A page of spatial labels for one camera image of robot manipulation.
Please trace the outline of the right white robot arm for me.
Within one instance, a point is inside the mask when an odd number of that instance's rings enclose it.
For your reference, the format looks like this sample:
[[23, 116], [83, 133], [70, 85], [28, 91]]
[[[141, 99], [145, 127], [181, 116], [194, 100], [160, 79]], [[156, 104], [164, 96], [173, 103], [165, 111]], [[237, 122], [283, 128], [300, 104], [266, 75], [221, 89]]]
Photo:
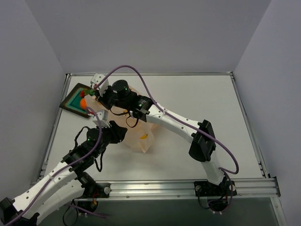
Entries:
[[214, 194], [225, 190], [224, 173], [216, 155], [215, 135], [210, 122], [194, 121], [171, 112], [159, 105], [150, 96], [139, 95], [132, 91], [126, 80], [118, 80], [112, 85], [107, 79], [94, 85], [98, 90], [97, 101], [106, 109], [118, 107], [127, 110], [131, 117], [156, 124], [181, 136], [189, 144], [189, 155], [201, 162]]

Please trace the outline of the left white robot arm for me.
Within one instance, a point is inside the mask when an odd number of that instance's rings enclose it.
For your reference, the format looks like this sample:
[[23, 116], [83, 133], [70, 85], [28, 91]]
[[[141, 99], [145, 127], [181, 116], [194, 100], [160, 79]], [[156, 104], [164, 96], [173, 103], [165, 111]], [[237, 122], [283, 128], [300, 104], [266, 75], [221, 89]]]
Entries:
[[23, 194], [0, 202], [0, 220], [5, 226], [36, 226], [62, 205], [80, 197], [104, 195], [104, 188], [86, 172], [110, 144], [125, 138], [127, 128], [110, 121], [88, 128], [86, 140], [75, 145], [57, 166]]

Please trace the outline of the orange fake fruit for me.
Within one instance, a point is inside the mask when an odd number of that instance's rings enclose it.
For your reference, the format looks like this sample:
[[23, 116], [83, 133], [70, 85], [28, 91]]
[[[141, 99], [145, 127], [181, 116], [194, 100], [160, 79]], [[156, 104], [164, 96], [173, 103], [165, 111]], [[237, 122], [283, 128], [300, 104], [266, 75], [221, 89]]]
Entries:
[[79, 105], [80, 105], [81, 109], [83, 109], [83, 110], [85, 110], [85, 109], [87, 108], [87, 103], [86, 103], [86, 101], [85, 101], [85, 98], [82, 98], [82, 99], [80, 100]]

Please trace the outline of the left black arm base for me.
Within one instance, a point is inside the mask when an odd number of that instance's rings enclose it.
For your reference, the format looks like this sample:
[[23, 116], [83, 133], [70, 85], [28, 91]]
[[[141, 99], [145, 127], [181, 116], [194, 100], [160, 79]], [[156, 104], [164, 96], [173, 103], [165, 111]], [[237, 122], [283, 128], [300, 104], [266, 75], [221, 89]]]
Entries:
[[98, 198], [109, 198], [111, 192], [110, 183], [99, 183], [85, 188], [84, 193], [77, 200], [77, 206], [95, 212], [98, 207]]

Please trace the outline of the banana print plastic bag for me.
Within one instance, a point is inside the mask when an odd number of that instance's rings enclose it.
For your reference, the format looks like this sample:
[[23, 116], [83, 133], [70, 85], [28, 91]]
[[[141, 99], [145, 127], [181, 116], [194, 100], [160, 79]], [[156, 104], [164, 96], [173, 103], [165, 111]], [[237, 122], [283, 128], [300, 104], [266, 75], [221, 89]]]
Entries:
[[[96, 101], [96, 96], [87, 95], [84, 97], [87, 107], [92, 108], [95, 112], [105, 110], [106, 108], [101, 103]], [[136, 152], [147, 152], [154, 144], [153, 130], [157, 125], [143, 122], [129, 117], [127, 110], [113, 106], [108, 111], [108, 120], [115, 121], [119, 126], [127, 128], [127, 133], [123, 143]]]

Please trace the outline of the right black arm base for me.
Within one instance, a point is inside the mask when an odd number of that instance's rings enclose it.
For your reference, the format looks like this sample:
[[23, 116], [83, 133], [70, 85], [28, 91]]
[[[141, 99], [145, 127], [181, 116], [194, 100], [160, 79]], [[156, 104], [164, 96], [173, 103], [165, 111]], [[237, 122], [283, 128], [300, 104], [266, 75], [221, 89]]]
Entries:
[[207, 181], [195, 181], [194, 188], [200, 207], [218, 214], [222, 214], [231, 204], [233, 197], [237, 195], [236, 186], [232, 180], [225, 180], [219, 185]]

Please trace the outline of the fake strawberry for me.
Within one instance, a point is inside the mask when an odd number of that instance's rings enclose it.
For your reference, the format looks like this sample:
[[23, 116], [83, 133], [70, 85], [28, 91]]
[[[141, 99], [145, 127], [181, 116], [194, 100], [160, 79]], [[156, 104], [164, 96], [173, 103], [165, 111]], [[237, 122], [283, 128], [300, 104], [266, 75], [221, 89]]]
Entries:
[[83, 89], [79, 93], [79, 96], [81, 98], [84, 98], [87, 95], [94, 96], [95, 95], [95, 90], [94, 89]]

